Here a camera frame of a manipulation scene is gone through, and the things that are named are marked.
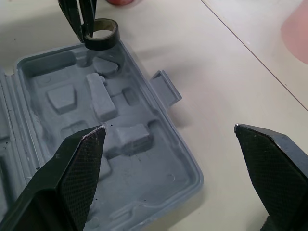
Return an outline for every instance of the tape roll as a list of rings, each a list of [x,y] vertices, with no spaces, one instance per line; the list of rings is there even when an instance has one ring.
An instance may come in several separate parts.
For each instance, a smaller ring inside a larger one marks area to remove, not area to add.
[[[94,51],[103,51],[114,47],[117,42],[120,40],[119,26],[115,20],[108,18],[98,18],[94,20],[94,29],[93,32],[99,30],[109,30],[111,34],[104,38],[93,38],[83,25],[84,37],[86,48]]]

